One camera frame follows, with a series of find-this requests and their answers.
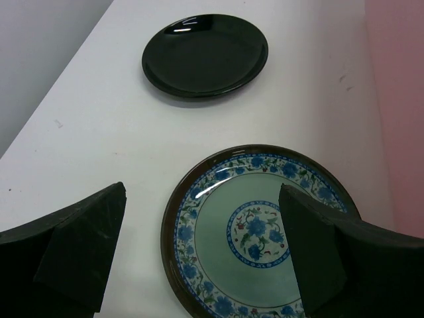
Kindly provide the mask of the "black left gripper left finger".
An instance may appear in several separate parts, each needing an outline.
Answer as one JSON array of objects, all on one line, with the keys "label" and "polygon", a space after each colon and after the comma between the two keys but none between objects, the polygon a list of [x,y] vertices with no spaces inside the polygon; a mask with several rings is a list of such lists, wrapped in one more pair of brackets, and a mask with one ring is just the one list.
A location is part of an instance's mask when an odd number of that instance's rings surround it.
[{"label": "black left gripper left finger", "polygon": [[1,312],[100,312],[126,202],[117,182],[1,232]]}]

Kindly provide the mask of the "glossy black plate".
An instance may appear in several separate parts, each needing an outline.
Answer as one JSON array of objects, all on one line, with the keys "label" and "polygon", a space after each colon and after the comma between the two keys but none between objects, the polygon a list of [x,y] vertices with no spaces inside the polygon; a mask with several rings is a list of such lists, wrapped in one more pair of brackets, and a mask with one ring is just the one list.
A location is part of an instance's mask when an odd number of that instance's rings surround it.
[{"label": "glossy black plate", "polygon": [[230,93],[251,82],[268,59],[268,41],[254,24],[231,15],[196,15],[156,33],[141,67],[160,91],[182,99]]}]

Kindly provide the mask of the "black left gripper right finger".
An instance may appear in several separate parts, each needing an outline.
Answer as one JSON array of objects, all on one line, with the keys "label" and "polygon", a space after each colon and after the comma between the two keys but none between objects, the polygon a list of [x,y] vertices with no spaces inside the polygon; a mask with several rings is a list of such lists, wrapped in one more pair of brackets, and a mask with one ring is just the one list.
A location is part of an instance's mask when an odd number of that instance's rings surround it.
[{"label": "black left gripper right finger", "polygon": [[423,239],[377,227],[290,185],[279,197],[306,315],[422,315]]}]

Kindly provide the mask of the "blue floral plate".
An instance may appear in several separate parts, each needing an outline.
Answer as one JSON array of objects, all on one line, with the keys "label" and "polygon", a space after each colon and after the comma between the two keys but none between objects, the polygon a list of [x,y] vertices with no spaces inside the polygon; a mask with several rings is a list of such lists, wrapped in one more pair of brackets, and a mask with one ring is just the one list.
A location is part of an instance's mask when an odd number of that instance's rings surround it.
[{"label": "blue floral plate", "polygon": [[192,317],[305,316],[278,203],[284,184],[358,216],[328,170],[279,146],[222,150],[179,182],[164,212],[161,255]]}]

